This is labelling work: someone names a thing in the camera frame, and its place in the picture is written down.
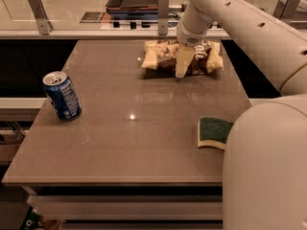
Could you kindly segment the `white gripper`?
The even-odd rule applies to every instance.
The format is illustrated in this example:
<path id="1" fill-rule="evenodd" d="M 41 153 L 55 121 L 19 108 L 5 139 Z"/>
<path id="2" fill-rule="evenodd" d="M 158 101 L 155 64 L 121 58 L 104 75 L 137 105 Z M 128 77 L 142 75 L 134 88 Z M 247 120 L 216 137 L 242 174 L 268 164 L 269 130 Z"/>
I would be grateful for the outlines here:
<path id="1" fill-rule="evenodd" d="M 191 21 L 183 18 L 177 24 L 177 41 L 183 46 L 177 51 L 176 77 L 182 79 L 194 58 L 192 47 L 200 44 L 206 37 L 211 22 Z"/>

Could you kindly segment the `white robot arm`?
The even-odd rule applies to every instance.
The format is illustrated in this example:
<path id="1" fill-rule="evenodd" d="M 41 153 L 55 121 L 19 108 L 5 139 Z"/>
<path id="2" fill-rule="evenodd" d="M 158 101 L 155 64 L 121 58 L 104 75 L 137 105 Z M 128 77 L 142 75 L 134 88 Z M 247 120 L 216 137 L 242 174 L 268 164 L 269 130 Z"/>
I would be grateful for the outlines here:
<path id="1" fill-rule="evenodd" d="M 245 0 L 188 0 L 177 39 L 192 46 L 218 22 L 280 97 L 234 123 L 224 151 L 224 230 L 306 230 L 305 35 Z"/>

